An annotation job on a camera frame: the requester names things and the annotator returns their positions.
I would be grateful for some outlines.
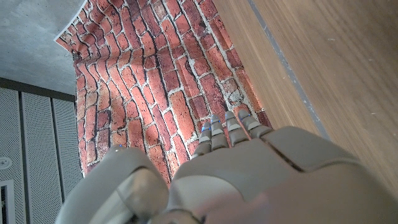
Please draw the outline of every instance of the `gray wall panel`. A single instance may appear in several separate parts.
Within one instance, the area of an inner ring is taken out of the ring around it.
[[[22,93],[31,223],[54,223],[62,205],[50,98]]]
[[[53,99],[55,127],[57,131],[63,193],[65,198],[83,178],[77,142],[75,105],[72,102]]]
[[[0,88],[0,157],[12,160],[0,181],[14,180],[16,223],[26,223],[18,92]]]

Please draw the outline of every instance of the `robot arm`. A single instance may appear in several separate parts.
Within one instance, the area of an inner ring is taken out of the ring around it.
[[[397,200],[340,147],[299,128],[274,131],[247,111],[240,122],[225,116],[231,148],[213,115],[169,190],[143,152],[112,147],[68,196],[57,223],[398,220]]]

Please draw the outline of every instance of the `gray robot hand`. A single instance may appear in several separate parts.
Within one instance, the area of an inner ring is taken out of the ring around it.
[[[271,128],[260,124],[245,110],[241,110],[238,116],[244,126],[244,129],[252,138],[259,138],[272,131]],[[225,120],[229,140],[233,147],[238,143],[249,140],[244,129],[238,123],[238,120],[231,111],[227,111],[225,113]],[[216,115],[212,115],[211,123],[206,122],[202,127],[199,145],[193,153],[192,158],[202,156],[217,149],[228,147],[229,144],[224,134],[223,127],[220,123],[220,119]]]

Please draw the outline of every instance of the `brick wall backdrop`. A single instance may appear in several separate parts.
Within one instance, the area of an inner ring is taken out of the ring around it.
[[[76,68],[81,167],[142,149],[169,183],[201,125],[246,108],[270,126],[211,0],[89,0],[57,42]]]

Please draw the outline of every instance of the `wooden floor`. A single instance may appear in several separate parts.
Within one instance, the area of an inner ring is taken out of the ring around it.
[[[398,196],[398,2],[214,3],[273,127],[329,137]]]

